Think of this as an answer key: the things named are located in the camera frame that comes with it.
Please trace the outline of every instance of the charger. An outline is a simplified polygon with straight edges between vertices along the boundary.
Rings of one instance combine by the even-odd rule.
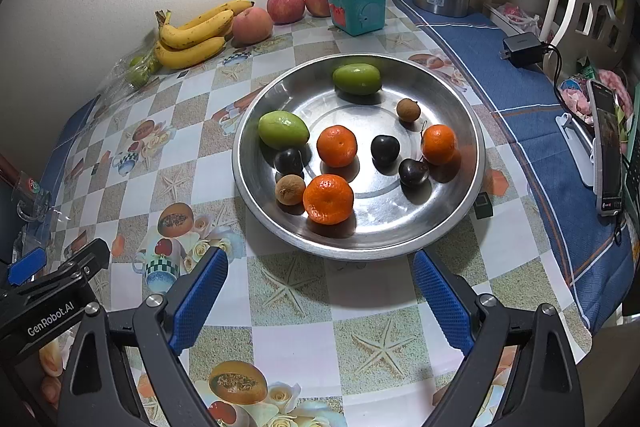
[[[500,58],[507,59],[516,68],[523,68],[542,62],[548,53],[548,46],[538,40],[532,32],[526,32],[502,40],[504,47]]]

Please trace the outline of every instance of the banana bunch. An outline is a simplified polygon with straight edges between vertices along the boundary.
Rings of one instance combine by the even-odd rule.
[[[156,57],[163,66],[178,70],[216,55],[233,36],[234,16],[253,5],[252,1],[229,1],[178,27],[170,25],[170,11],[156,12],[160,33]]]

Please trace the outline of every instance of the tangerine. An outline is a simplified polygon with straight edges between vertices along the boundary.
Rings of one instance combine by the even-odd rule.
[[[327,127],[316,142],[320,159],[333,168],[346,167],[356,157],[358,143],[356,136],[346,127]]]
[[[337,225],[353,212],[353,190],[340,176],[321,174],[306,186],[302,204],[312,221]]]
[[[456,152],[456,135],[451,127],[437,124],[422,134],[422,155],[434,165],[449,163]]]

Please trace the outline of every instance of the blue gripper pad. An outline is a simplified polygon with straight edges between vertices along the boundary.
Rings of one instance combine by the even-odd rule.
[[[414,277],[449,344],[467,356],[474,347],[469,315],[424,250],[415,254]]]
[[[218,248],[200,277],[191,285],[191,289],[174,315],[174,330],[169,346],[176,356],[195,343],[226,280],[228,268],[226,252]]]
[[[40,268],[47,264],[47,254],[38,247],[31,250],[20,261],[13,263],[8,270],[7,280],[13,286],[19,286],[28,281]]]

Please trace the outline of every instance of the peach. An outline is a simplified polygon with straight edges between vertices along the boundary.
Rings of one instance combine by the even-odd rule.
[[[267,12],[276,24],[296,22],[305,15],[305,0],[267,0]]]
[[[329,0],[305,0],[306,9],[314,17],[329,17],[331,10],[329,9]]]
[[[253,6],[234,17],[233,34],[239,44],[255,44],[271,35],[273,21],[265,10]]]

